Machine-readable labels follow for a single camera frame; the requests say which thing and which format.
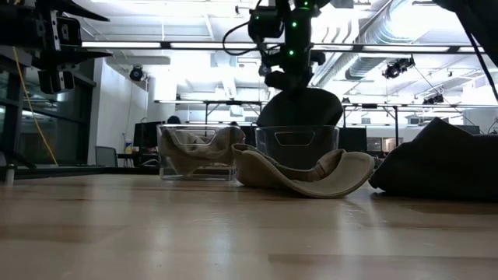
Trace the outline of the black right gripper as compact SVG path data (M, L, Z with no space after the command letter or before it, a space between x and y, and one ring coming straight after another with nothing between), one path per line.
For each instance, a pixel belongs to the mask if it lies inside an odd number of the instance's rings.
M323 65L325 60L323 51L312 50L311 47L297 51L283 46L281 51L264 52L265 85L283 91L307 88L314 75L312 64Z

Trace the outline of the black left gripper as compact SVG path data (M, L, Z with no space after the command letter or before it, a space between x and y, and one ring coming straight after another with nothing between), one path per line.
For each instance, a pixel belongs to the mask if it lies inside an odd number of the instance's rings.
M79 21L63 16L63 12L110 21L73 0L0 0L0 45L49 50L33 60L40 90L46 94L74 89L73 72L81 62L110 57L110 53L99 51L59 51L82 45Z

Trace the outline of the blue-grey baseball cap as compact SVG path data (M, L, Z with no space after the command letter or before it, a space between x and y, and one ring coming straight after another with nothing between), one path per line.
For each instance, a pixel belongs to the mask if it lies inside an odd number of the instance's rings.
M262 109L257 124L271 126L336 125L343 115L341 100L324 89L282 91Z
M498 202L498 135L435 118L389 152L369 183L392 196Z

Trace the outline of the khaki olive baseball cap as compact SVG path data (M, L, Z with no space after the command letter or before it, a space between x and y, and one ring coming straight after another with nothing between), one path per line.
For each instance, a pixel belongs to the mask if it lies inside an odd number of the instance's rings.
M283 166L255 147L232 145L237 180L246 187L292 190L309 198L344 198L374 173L374 158L364 152L337 149L324 154L308 170Z

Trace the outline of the light beige baseball cap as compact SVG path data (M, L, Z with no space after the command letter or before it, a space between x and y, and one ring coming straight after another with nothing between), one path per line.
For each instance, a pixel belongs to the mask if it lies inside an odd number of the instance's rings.
M178 175L189 176L206 166L234 166L232 145L244 144L237 126L222 128L158 127L158 152Z

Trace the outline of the clear plastic bin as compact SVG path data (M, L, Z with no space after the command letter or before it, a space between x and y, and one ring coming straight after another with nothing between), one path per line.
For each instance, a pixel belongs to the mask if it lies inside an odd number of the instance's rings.
M174 127L193 127L193 128L222 128L226 126L236 126L236 125L210 125L210 124L161 124L161 126L174 126ZM160 134L157 132L157 152L158 152L158 138ZM234 166L206 166L197 169L192 175L183 176L178 175L172 169L172 167L166 162L162 161L159 155L160 163L160 179L162 180L206 180L206 181L231 181L235 177L237 168Z
M277 163L307 170L338 148L339 128L322 126L267 126L255 129L256 148Z

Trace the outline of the black-framed background table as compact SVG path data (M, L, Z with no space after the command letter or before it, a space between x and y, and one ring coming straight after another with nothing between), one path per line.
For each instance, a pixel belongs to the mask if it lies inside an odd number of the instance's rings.
M344 103L339 125L365 128L370 138L396 138L396 144L414 139L434 118L464 124L464 109L452 104Z
M155 100L154 103L159 104L173 104L175 107L187 107L188 113L192 111L191 107L203 107L204 108L204 117L202 119L202 123L209 123L209 115L218 110L223 109L225 107L228 110L231 110L232 107L237 109L244 110L245 108L250 108L256 114L256 117L262 112L262 109L265 105L268 104L268 101L243 101L243 100Z

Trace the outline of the black computer monitor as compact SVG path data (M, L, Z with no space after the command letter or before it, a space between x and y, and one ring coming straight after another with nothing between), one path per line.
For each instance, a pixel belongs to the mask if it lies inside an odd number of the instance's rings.
M133 146L140 150L157 147L157 126L163 121L142 122L135 124Z
M367 140L365 128L340 128L338 147L347 152L366 152Z

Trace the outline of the grey office chair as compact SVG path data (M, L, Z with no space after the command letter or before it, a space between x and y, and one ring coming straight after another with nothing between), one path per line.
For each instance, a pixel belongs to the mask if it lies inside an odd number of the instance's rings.
M118 167L117 152L115 148L95 146L96 165L105 167Z

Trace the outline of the silver ventilation duct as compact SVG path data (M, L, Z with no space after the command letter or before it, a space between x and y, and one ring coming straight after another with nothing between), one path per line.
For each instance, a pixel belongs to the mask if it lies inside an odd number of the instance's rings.
M411 44L424 35L426 26L414 26L420 5L416 0L389 0L355 39L357 44ZM354 81L366 77L367 73L384 61L383 57L368 57L366 54L342 53L332 57L318 68L311 80L313 86L321 86L337 75Z

